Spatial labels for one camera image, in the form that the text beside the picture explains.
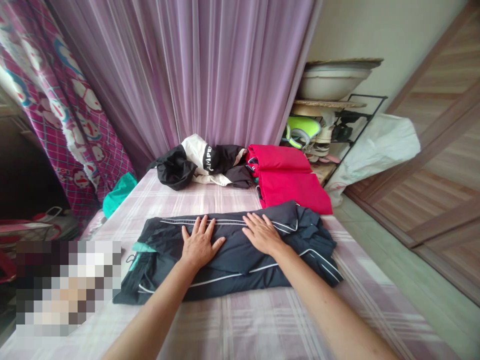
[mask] cartoon print fabric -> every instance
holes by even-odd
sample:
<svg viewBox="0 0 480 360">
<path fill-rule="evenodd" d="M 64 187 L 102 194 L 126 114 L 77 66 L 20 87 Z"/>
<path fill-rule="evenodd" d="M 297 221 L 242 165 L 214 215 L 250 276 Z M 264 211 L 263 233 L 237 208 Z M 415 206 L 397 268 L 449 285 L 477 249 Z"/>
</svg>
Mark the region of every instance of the cartoon print fabric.
<svg viewBox="0 0 480 360">
<path fill-rule="evenodd" d="M 0 66 L 85 225 L 132 164 L 45 2 L 0 2 Z"/>
</svg>

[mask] hand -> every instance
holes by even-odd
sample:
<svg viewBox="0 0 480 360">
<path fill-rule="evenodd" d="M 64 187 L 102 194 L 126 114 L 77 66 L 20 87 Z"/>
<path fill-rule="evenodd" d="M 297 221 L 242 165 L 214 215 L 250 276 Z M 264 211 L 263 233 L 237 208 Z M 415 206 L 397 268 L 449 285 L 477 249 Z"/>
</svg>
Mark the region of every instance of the hand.
<svg viewBox="0 0 480 360">
<path fill-rule="evenodd" d="M 205 215 L 200 222 L 200 216 L 197 217 L 191 235 L 189 235 L 186 226 L 181 227 L 183 251 L 181 252 L 180 260 L 194 266 L 197 271 L 213 259 L 225 242 L 225 237 L 221 237 L 215 241 L 213 245 L 210 244 L 210 239 L 214 232 L 215 219 L 210 221 L 210 224 L 205 230 L 207 219 L 208 216 Z"/>
<path fill-rule="evenodd" d="M 280 238 L 267 215 L 263 214 L 262 217 L 263 220 L 257 214 L 247 212 L 243 221 L 248 225 L 248 228 L 244 227 L 242 231 L 258 251 L 274 257 L 273 254 L 276 250 L 287 245 Z"/>
</svg>

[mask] black and white jacket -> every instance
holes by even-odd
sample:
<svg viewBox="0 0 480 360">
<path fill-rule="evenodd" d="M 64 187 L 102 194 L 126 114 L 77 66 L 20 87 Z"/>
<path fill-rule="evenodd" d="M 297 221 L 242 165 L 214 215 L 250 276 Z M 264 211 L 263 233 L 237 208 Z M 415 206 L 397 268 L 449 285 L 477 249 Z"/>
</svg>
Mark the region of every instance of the black and white jacket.
<svg viewBox="0 0 480 360">
<path fill-rule="evenodd" d="M 336 246 L 318 213 L 294 200 L 255 211 L 266 214 L 285 243 L 331 287 L 343 280 L 332 258 Z M 215 257 L 195 276 L 184 300 L 201 300 L 253 289 L 290 286 L 275 260 L 258 251 L 242 232 L 246 212 L 208 214 L 216 219 L 211 241 L 224 236 Z M 182 226 L 191 233 L 196 216 L 154 217 L 145 223 L 137 253 L 115 296 L 116 304 L 144 304 L 182 256 Z"/>
<path fill-rule="evenodd" d="M 238 145 L 212 147 L 193 134 L 152 162 L 147 170 L 156 167 L 160 182 L 177 191 L 192 181 L 247 189 L 253 181 L 244 165 L 246 153 L 247 149 Z"/>
</svg>

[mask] white plastic bag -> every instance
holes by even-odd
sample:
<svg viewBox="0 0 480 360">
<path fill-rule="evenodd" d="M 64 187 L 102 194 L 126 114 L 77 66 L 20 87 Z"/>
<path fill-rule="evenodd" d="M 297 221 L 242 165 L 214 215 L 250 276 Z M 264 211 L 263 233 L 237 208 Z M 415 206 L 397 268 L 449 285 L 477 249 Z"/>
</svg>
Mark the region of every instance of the white plastic bag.
<svg viewBox="0 0 480 360">
<path fill-rule="evenodd" d="M 333 207 L 345 187 L 410 160 L 420 152 L 414 125 L 406 117 L 375 116 L 325 186 Z"/>
</svg>

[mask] checkered bed cover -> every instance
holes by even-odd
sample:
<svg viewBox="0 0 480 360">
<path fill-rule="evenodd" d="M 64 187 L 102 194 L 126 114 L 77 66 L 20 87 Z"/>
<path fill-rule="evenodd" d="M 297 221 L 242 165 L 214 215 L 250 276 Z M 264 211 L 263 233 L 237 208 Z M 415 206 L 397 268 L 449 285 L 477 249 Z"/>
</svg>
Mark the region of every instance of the checkered bed cover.
<svg viewBox="0 0 480 360">
<path fill-rule="evenodd" d="M 153 169 L 93 240 L 122 242 L 125 276 L 130 265 L 126 259 L 147 219 L 260 208 L 255 188 L 192 183 L 176 192 L 160 184 Z M 402 359 L 457 359 L 338 220 L 331 215 L 322 219 L 338 243 L 334 259 L 345 278 L 336 288 L 341 297 Z M 139 308 L 110 301 L 54 345 L 20 347 L 14 334 L 0 349 L 0 358 L 98 359 Z M 183 303 L 159 355 L 159 359 L 333 358 L 296 292 L 283 287 Z"/>
</svg>

